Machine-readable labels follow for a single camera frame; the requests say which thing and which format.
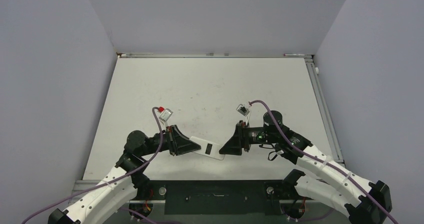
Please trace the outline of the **white red remote control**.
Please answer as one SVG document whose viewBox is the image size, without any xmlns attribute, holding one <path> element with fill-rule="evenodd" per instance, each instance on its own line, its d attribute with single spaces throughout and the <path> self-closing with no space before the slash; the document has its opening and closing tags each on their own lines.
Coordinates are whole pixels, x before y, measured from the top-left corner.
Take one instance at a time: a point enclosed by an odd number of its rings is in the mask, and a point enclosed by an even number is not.
<svg viewBox="0 0 424 224">
<path fill-rule="evenodd" d="M 199 137 L 191 136 L 190 141 L 200 145 L 200 150 L 194 151 L 195 154 L 202 155 L 208 158 L 222 161 L 225 158 L 224 154 L 220 154 L 220 149 L 224 144 L 216 143 L 210 140 L 202 139 Z"/>
</svg>

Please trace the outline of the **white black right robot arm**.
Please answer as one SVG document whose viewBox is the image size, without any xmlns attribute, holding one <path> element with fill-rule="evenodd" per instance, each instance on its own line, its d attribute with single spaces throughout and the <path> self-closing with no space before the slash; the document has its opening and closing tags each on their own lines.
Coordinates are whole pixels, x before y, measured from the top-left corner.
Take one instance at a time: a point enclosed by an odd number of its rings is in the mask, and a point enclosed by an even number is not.
<svg viewBox="0 0 424 224">
<path fill-rule="evenodd" d="M 236 124 L 233 136 L 219 150 L 221 155 L 240 156 L 251 145 L 268 146 L 268 160 L 282 157 L 301 167 L 293 169 L 282 181 L 283 193 L 320 201 L 344 214 L 352 224 L 382 224 L 392 219 L 389 187 L 360 177 L 324 154 L 310 140 L 283 124 L 283 116 L 276 110 L 266 111 L 261 127 L 250 127 L 247 119 Z"/>
</svg>

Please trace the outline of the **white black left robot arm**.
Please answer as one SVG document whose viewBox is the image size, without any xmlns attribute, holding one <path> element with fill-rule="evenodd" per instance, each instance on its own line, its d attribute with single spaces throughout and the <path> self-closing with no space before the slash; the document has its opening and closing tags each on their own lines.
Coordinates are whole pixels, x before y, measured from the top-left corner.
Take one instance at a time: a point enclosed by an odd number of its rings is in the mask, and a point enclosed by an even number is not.
<svg viewBox="0 0 424 224">
<path fill-rule="evenodd" d="M 102 224 L 121 206 L 133 198 L 143 199 L 149 192 L 149 179 L 143 174 L 149 161 L 143 157 L 156 151 L 170 151 L 176 156 L 199 152 L 208 142 L 186 137 L 176 125 L 167 127 L 153 137 L 132 131 L 116 165 L 80 200 L 65 210 L 56 209 L 48 217 L 49 224 Z"/>
</svg>

